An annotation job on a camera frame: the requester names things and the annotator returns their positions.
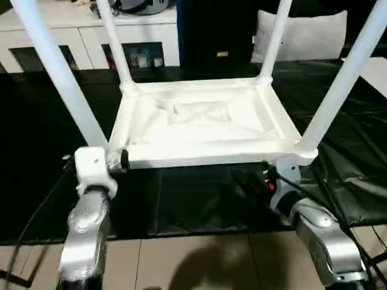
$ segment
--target tiled floor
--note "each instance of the tiled floor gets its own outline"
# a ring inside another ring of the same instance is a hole
[[[387,228],[376,230],[387,241]],[[371,227],[354,232],[370,255],[382,250]],[[0,247],[0,269],[12,251]],[[61,251],[61,245],[22,247],[14,272],[26,279],[35,274],[32,289],[55,289]],[[387,263],[380,266],[387,272]],[[324,289],[294,232],[109,242],[103,285],[114,290]]]

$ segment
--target black table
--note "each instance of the black table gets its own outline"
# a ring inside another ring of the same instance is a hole
[[[303,132],[342,62],[277,63],[273,87]],[[205,71],[138,69],[136,82],[253,77],[255,65]],[[111,71],[76,77],[107,137],[120,91]],[[61,157],[85,142],[44,72],[0,75],[4,150],[0,244],[14,244],[28,218],[62,173]],[[302,183],[327,207],[339,200],[350,225],[387,222],[387,100],[364,80],[355,88],[319,146],[319,157],[301,168]],[[259,164],[131,170],[116,176],[112,239],[196,234],[257,233],[287,229],[257,198],[243,176]],[[55,190],[24,243],[62,242],[67,216],[77,201],[71,173]]]

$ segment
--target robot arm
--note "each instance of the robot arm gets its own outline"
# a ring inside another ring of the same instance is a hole
[[[267,182],[275,182],[270,208],[285,216],[294,227],[309,250],[326,289],[371,289],[359,249],[341,230],[336,217],[325,207],[303,197],[288,182],[277,179],[280,174],[293,183],[299,183],[301,176],[297,164],[291,158],[283,158],[264,173]]]
[[[69,232],[60,258],[58,290],[102,289],[109,202],[117,183],[109,176],[105,151],[83,147],[75,153],[80,196],[68,217]]]

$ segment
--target black cable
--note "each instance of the black cable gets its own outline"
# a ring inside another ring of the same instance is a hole
[[[24,238],[25,233],[27,232],[27,230],[30,227],[30,225],[33,222],[33,220],[35,219],[36,215],[40,212],[40,210],[43,207],[43,205],[45,205],[45,203],[48,201],[50,196],[55,192],[55,189],[62,182],[64,177],[67,176],[67,173],[70,171],[70,168],[71,168],[71,166],[68,163],[64,167],[64,171],[62,172],[62,174],[60,175],[58,180],[55,182],[55,185],[51,188],[50,192],[46,195],[44,200],[39,204],[37,209],[35,209],[34,213],[31,215],[30,219],[28,220],[27,224],[25,225],[24,229],[22,230],[22,233],[20,234],[20,236],[18,238],[18,241],[16,242],[15,249],[13,250],[11,259],[10,259],[9,264],[8,264],[7,276],[5,277],[5,290],[9,290],[10,275],[11,275],[11,273],[13,271],[13,267],[15,266],[15,261],[16,261],[16,258],[18,257],[19,250],[20,250],[20,247],[22,245],[22,240]]]
[[[293,186],[294,188],[300,190],[300,192],[304,193],[306,196],[308,197],[311,197],[311,193],[304,189],[303,187],[301,187],[300,185],[290,181],[289,179],[287,179],[286,177],[280,175],[277,173],[277,176],[279,179],[283,180],[284,182],[286,182],[287,184]],[[335,197],[333,196],[330,196],[332,198],[332,201],[333,201],[333,204],[335,205],[333,208],[337,208],[339,213],[340,214],[337,214],[336,215],[338,216],[338,220],[339,220],[339,223],[340,223],[340,227],[343,228],[344,232],[354,241],[354,243],[356,244],[356,246],[358,247],[359,249],[359,252],[360,252],[360,255],[362,257],[362,260],[364,262],[364,264],[366,265],[366,271],[367,271],[367,275],[369,277],[369,280],[370,282],[372,282],[372,286],[374,287],[374,289],[376,289],[376,285],[374,283],[374,279],[373,279],[373,276],[371,274],[371,271],[369,270],[369,264],[371,264],[371,266],[374,268],[378,278],[382,281],[382,283],[384,284],[385,286],[385,289],[387,289],[387,279],[386,277],[383,275],[383,273],[381,272],[381,270],[379,269],[379,267],[372,261],[372,258],[369,256],[369,254],[366,252],[366,250],[364,249],[363,246],[361,246],[361,244],[359,243],[359,241],[356,239],[356,237],[353,235],[351,229],[350,229],[350,225],[344,215],[344,211],[343,209],[341,208],[341,206],[339,205],[338,201],[336,200]]]

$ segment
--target white plastic frame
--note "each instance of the white plastic frame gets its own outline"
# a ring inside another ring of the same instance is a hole
[[[301,137],[272,88],[272,71],[291,7],[281,0],[257,78],[134,83],[107,0],[97,0],[120,76],[122,100],[109,144],[35,0],[11,0],[60,96],[90,146],[108,148],[114,164],[128,149],[132,168],[258,162],[317,156],[327,132],[387,26],[387,0],[377,0],[347,61]]]

